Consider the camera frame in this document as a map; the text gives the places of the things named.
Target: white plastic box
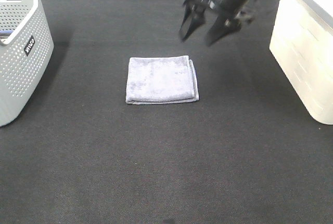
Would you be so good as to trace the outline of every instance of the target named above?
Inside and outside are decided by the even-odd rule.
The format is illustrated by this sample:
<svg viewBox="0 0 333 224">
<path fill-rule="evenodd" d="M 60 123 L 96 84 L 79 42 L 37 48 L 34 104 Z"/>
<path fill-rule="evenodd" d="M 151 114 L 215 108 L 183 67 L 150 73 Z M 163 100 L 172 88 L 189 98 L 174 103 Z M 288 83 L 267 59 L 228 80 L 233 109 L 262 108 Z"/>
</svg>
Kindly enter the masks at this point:
<svg viewBox="0 0 333 224">
<path fill-rule="evenodd" d="M 324 124 L 333 124 L 332 19 L 313 0 L 280 0 L 270 44 L 308 112 Z"/>
<path fill-rule="evenodd" d="M 13 121 L 39 83 L 53 51 L 41 0 L 0 1 L 0 126 Z"/>
</svg>

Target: black carpet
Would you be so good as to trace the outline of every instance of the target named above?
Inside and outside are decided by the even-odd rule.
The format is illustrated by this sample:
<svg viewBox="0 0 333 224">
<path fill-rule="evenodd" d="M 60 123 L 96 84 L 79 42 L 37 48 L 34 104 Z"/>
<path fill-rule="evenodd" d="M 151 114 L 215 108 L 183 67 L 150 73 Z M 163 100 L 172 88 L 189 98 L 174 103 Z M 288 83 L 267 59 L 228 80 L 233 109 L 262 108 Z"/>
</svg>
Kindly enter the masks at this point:
<svg viewBox="0 0 333 224">
<path fill-rule="evenodd" d="M 0 129 L 0 223 L 333 223 L 333 127 L 268 46 L 279 0 L 210 48 L 178 0 L 42 0 L 55 49 Z M 190 55 L 200 101 L 128 106 L 131 56 Z"/>
</svg>

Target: gray plastic basket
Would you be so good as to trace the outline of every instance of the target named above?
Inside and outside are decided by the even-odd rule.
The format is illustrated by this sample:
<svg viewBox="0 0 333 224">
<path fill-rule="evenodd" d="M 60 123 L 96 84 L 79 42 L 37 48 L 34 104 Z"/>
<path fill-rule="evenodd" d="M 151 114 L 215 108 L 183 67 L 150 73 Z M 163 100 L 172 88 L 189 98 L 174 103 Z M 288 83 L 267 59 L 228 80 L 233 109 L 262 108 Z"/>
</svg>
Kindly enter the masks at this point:
<svg viewBox="0 0 333 224">
<path fill-rule="evenodd" d="M 0 1 L 0 126 L 13 121 L 39 83 L 53 51 L 41 0 Z"/>
</svg>

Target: microfiber cloth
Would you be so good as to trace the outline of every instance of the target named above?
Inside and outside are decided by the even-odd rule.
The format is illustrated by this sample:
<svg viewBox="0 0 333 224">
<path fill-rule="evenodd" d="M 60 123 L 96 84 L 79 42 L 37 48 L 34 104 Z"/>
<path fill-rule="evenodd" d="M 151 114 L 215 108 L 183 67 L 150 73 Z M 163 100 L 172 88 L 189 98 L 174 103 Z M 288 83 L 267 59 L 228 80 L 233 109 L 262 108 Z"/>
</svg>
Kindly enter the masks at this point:
<svg viewBox="0 0 333 224">
<path fill-rule="evenodd" d="M 188 56 L 130 58 L 126 103 L 163 104 L 198 100 L 196 72 Z"/>
</svg>

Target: basket label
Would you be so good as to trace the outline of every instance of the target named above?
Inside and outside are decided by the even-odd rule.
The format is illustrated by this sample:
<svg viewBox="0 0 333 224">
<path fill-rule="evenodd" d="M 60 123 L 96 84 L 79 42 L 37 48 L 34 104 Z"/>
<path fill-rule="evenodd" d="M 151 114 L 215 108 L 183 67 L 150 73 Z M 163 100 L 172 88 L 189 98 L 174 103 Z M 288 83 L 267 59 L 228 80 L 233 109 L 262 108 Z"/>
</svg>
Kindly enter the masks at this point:
<svg viewBox="0 0 333 224">
<path fill-rule="evenodd" d="M 25 48 L 24 48 L 24 52 L 25 52 L 25 55 L 28 56 L 29 53 L 31 52 L 33 46 L 35 45 L 36 41 L 34 39 L 34 37 L 31 35 L 28 43 L 26 44 Z"/>
</svg>

